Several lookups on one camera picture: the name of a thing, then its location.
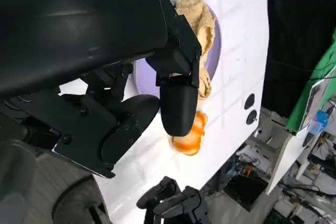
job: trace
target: black mount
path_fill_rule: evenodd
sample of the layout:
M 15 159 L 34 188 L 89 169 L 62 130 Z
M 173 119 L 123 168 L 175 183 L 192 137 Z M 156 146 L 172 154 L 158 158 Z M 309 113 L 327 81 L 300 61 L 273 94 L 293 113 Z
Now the black mount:
M 156 48 L 153 45 L 152 51 L 134 54 L 130 53 L 132 50 L 115 50 L 119 53 L 118 57 L 113 55 L 114 52 L 108 54 L 111 57 L 110 65 L 102 65 L 99 56 L 105 58 L 103 52 L 101 55 L 93 52 L 92 57 L 82 57 L 85 65 L 104 66 L 94 67 L 77 76 L 88 84 L 85 95 L 60 96 L 59 88 L 45 89 L 48 83 L 61 82 L 63 79 L 59 79 L 58 75 L 68 73 L 67 67 L 74 68 L 76 73 L 82 69 L 80 65 L 74 67 L 78 62 L 75 56 L 71 58 L 73 62 L 68 59 L 60 64 L 62 68 L 54 67 L 60 73 L 48 82 L 42 70 L 48 68 L 50 62 L 42 61 L 39 68 L 35 66 L 40 70 L 40 75 L 36 77 L 38 81 L 32 80 L 31 85 L 42 83 L 44 89 L 33 93 L 27 91 L 25 95 L 9 99 L 7 96 L 1 97 L 0 113 L 27 127 L 25 141 L 30 145 L 57 153 L 106 178 L 114 177 L 111 170 L 115 163 L 141 136 L 160 107 L 166 131 L 174 136 L 186 135 L 196 113 L 202 48 L 187 20 L 176 13 L 170 0 L 160 0 L 158 4 L 157 16 L 165 20 L 167 30 L 159 31 L 160 34 L 166 32 L 168 41 L 165 46 Z M 144 57 L 157 72 L 156 84 L 160 86 L 161 100 L 152 95 L 137 95 L 122 101 L 127 78 L 133 72 L 133 65 L 129 62 Z M 15 90 L 30 88 L 20 87 L 19 83 L 16 83 Z
M 146 209 L 144 224 L 210 224 L 208 207 L 200 192 L 190 186 L 181 192 L 175 180 L 164 177 L 137 202 Z

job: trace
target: black circle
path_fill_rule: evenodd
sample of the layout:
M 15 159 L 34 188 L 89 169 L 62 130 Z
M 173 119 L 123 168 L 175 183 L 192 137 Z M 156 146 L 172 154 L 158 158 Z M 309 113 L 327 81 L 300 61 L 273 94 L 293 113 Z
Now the black circle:
M 248 96 L 248 98 L 245 101 L 244 109 L 248 110 L 254 105 L 255 102 L 255 95 L 252 93 Z
M 65 145 L 70 144 L 70 142 L 71 142 L 71 136 L 69 134 L 64 135 L 63 138 L 62 138 L 62 142 Z
M 88 109 L 82 109 L 81 111 L 80 111 L 80 115 L 81 116 L 87 116 L 89 114 L 89 111 L 88 111 Z
M 249 115 L 247 116 L 247 119 L 246 119 L 246 124 L 247 125 L 250 125 L 252 123 L 254 123 L 256 120 L 257 120 L 257 111 L 256 110 L 252 110 Z

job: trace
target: wire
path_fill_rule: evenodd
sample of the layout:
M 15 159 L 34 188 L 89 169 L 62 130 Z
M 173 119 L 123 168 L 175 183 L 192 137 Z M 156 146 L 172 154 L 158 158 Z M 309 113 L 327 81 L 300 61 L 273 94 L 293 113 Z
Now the wire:
M 330 103 L 331 106 L 334 107 L 334 109 L 336 109 L 336 106 L 330 100 L 328 100 L 328 102 Z
M 271 63 L 274 63 L 274 64 L 279 64 L 279 65 L 283 65 L 283 66 L 286 66 L 286 67 L 289 67 L 289 68 L 292 68 L 292 69 L 296 69 L 296 70 L 299 70 L 299 71 L 304 71 L 304 72 L 315 72 L 315 71 L 320 71 L 320 70 L 324 70 L 326 69 L 328 66 L 331 66 L 331 65 L 334 65 L 336 64 L 336 61 L 326 65 L 325 67 L 323 68 L 318 68 L 318 69 L 305 69 L 305 68 L 299 68 L 299 67 L 296 67 L 294 65 L 291 65 L 291 64 L 288 64 L 288 63 L 285 63 L 285 62 L 282 62 L 282 61 L 277 61 L 277 60 L 270 60 L 269 62 Z
M 312 78 L 312 79 L 308 79 L 308 80 L 291 80 L 291 79 L 278 79 L 278 80 L 265 80 L 265 81 L 268 81 L 268 82 L 276 82 L 276 81 L 293 81 L 293 82 L 299 82 L 299 81 L 302 81 L 302 82 L 307 82 L 307 81 L 317 81 L 317 80 L 329 80 L 329 79 L 334 79 L 336 78 L 336 76 L 333 76 L 333 77 L 324 77 L 324 78 Z
M 327 194 L 321 190 L 313 190 L 313 189 L 310 189 L 310 188 L 302 188 L 300 186 L 290 186 L 290 185 L 287 185 L 285 183 L 282 183 L 284 186 L 286 186 L 287 188 L 290 188 L 290 189 L 300 189 L 300 190 L 303 190 L 303 191 L 311 191 L 313 193 L 316 193 L 318 196 L 327 196 L 327 197 L 336 197 L 335 194 Z

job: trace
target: cable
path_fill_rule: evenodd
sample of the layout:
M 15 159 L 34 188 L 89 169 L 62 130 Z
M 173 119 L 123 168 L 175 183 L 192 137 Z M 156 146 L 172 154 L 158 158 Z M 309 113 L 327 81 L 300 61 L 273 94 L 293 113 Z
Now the cable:
M 320 71 L 320 70 L 324 70 L 326 69 L 328 66 L 331 66 L 331 65 L 334 65 L 336 64 L 336 61 L 326 65 L 325 67 L 323 68 L 318 68 L 318 69 L 305 69 L 305 68 L 298 68 L 294 65 L 291 65 L 291 64 L 288 64 L 288 63 L 285 63 L 285 62 L 282 62 L 282 61 L 277 61 L 277 60 L 270 60 L 269 62 L 271 63 L 274 63 L 274 64 L 279 64 L 279 65 L 283 65 L 283 66 L 286 66 L 286 67 L 289 67 L 289 68 L 292 68 L 292 69 L 296 69 L 296 70 L 299 70 L 299 71 L 304 71 L 304 72 L 315 72 L 315 71 Z
M 316 190 L 313 190 L 313 189 L 310 189 L 310 188 L 302 188 L 300 186 L 290 186 L 290 185 L 287 185 L 285 183 L 282 183 L 284 186 L 286 186 L 287 188 L 290 188 L 290 189 L 300 189 L 300 190 L 303 190 L 303 191 L 311 191 L 313 193 L 316 193 L 316 195 L 318 196 L 326 196 L 326 197 L 336 197 L 335 194 L 327 194 L 323 191 L 316 191 Z

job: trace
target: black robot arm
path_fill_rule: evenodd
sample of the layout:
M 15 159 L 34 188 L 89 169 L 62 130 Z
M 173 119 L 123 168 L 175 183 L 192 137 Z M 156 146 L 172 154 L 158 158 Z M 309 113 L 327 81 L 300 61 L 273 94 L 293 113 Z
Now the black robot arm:
M 27 143 L 111 178 L 160 107 L 169 134 L 190 131 L 202 49 L 170 0 L 0 2 L 0 113 L 28 129 Z M 140 58 L 157 72 L 161 100 L 122 101 Z M 84 95 L 54 88 L 77 78 Z

